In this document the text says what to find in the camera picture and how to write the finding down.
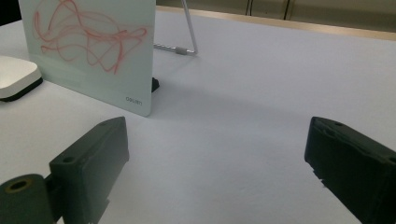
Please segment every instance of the white table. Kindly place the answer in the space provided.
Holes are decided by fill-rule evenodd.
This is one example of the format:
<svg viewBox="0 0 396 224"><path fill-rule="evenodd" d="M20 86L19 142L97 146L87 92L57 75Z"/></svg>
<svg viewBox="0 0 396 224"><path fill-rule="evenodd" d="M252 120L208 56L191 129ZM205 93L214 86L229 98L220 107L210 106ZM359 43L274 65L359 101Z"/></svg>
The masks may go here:
<svg viewBox="0 0 396 224"><path fill-rule="evenodd" d="M335 119L396 148L396 42L193 16L197 57L154 52L143 118L45 81L0 104L0 182L48 163L95 124L127 121L131 160L101 224L354 224L304 161L309 121ZM158 12L156 42L190 43ZM28 59L21 21L0 54Z"/></svg>

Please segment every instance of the metal stand leg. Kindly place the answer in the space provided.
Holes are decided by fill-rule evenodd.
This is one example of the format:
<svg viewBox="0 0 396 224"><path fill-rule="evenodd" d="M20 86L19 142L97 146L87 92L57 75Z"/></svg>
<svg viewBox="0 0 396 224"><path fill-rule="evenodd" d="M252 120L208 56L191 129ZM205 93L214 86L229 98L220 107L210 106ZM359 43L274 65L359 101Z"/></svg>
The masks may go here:
<svg viewBox="0 0 396 224"><path fill-rule="evenodd" d="M181 4L183 5L184 13L186 14L187 24L189 25L189 30L190 30L190 35L191 35L191 40L192 40L192 45L194 47L194 50L185 49L185 48L181 48L181 47L169 47L169 46L160 45L160 44L154 44L154 48L166 50L169 52L174 52L176 54L191 55L191 56L196 55L198 53L198 47L197 47L197 42L195 39L194 30L192 29L192 22L191 22L189 8L187 7L186 0L181 0Z"/></svg>

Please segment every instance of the whiteboard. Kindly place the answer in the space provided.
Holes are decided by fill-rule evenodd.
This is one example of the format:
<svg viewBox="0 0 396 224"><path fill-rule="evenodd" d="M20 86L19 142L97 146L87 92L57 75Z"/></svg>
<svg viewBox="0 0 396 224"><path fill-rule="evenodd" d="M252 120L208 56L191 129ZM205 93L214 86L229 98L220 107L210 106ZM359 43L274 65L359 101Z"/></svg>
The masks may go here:
<svg viewBox="0 0 396 224"><path fill-rule="evenodd" d="M155 0L19 0L43 78L141 116L151 108Z"/></svg>

